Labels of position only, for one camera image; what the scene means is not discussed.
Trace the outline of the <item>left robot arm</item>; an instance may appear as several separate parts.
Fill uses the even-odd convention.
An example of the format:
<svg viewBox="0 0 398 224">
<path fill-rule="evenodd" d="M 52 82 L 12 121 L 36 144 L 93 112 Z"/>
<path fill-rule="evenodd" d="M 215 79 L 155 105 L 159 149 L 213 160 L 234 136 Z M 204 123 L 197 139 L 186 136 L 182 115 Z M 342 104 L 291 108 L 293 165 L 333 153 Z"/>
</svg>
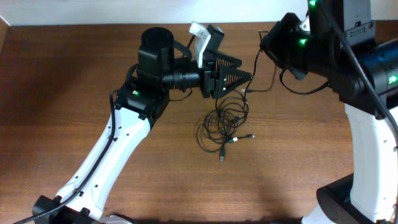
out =
<svg viewBox="0 0 398 224">
<path fill-rule="evenodd" d="M 251 78 L 241 60 L 220 52 L 224 32 L 192 23 L 187 45 L 164 27 L 141 35 L 138 62 L 109 96 L 111 115 L 92 150 L 54 198 L 41 196 L 32 209 L 36 223 L 99 223 L 108 195 L 127 160 L 170 102 L 170 90 L 199 88 L 218 99 Z"/>
</svg>

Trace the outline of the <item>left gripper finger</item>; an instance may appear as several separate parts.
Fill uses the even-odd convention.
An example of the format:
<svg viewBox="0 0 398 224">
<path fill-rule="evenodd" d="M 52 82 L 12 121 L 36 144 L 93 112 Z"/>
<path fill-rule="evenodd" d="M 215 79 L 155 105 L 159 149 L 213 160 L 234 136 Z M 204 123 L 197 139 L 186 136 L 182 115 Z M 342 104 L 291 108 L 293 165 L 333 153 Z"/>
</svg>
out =
<svg viewBox="0 0 398 224">
<path fill-rule="evenodd" d="M 242 65 L 242 60 L 226 55 L 220 51 L 205 51 L 205 64 L 208 68 L 217 69 L 220 65 L 230 68 L 239 68 Z"/>
<path fill-rule="evenodd" d="M 237 68 L 219 65 L 215 77 L 213 98 L 222 98 L 235 88 L 245 84 L 251 79 L 251 73 Z"/>
</svg>

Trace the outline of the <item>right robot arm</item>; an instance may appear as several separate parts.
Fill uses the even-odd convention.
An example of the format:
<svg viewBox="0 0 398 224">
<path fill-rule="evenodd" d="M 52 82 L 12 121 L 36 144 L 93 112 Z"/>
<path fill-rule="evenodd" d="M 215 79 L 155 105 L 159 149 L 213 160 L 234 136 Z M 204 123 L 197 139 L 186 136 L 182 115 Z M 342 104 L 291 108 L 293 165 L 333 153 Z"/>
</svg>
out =
<svg viewBox="0 0 398 224">
<path fill-rule="evenodd" d="M 300 20 L 287 13 L 261 50 L 302 80 L 326 78 L 345 105 L 353 173 L 320 187 L 297 223 L 397 222 L 397 41 L 376 42 L 369 1 L 309 1 Z"/>
</svg>

